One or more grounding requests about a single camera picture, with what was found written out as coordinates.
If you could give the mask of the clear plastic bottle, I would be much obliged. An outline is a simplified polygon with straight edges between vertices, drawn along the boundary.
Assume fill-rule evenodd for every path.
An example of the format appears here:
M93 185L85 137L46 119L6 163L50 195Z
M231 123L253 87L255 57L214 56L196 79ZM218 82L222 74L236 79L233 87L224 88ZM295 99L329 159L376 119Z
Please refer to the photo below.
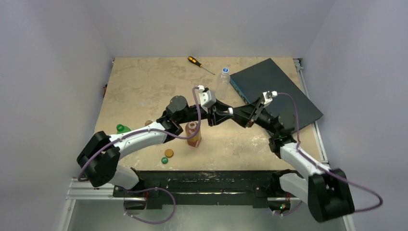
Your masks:
M230 83L230 73L220 73L217 78L217 87L216 87L216 98L219 100L224 100L227 96L227 91Z

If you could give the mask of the tea bottle with yellow-red label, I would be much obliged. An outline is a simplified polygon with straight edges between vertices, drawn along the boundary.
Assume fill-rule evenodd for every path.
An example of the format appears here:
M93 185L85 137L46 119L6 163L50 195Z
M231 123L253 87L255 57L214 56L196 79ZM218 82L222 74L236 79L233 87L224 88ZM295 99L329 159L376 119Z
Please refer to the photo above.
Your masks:
M199 128L197 122L190 122L185 126L186 136L190 137L187 139L187 144L191 147L197 148L200 145L202 136Z

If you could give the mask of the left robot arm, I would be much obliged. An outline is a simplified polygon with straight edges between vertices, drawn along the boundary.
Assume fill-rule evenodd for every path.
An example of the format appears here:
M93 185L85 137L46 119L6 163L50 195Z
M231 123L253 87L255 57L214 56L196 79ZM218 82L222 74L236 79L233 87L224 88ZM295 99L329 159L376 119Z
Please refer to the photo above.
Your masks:
M190 139L198 134L204 119L216 125L235 117L232 107L209 98L206 92L194 101L195 105L189 106L185 97L175 96L162 116L149 125L114 135L95 133L77 157L81 167L77 180L89 181L93 187L110 183L124 188L132 197L141 195L140 177L135 170L119 166L122 158L174 139Z

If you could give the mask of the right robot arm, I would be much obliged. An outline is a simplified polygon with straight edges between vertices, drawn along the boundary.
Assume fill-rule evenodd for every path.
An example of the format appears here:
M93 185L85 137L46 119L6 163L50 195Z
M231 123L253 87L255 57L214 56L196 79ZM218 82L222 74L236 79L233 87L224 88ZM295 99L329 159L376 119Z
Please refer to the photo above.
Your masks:
M281 196L291 193L306 203L317 222L325 222L354 213L355 206L345 173L331 169L307 154L294 139L293 128L285 128L280 116L273 117L261 99L255 103L228 108L232 119L244 128L257 124L272 133L271 151L289 163L296 173L284 173L270 183L271 192Z

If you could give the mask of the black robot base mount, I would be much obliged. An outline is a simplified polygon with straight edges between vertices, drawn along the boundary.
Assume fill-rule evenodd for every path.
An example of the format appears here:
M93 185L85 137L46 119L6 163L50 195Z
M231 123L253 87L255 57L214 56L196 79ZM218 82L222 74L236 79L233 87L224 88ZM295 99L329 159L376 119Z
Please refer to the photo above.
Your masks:
M147 209L163 205L247 205L287 213L298 202L291 193L272 188L287 170L141 171L142 182L128 192L115 186L113 196L141 199Z

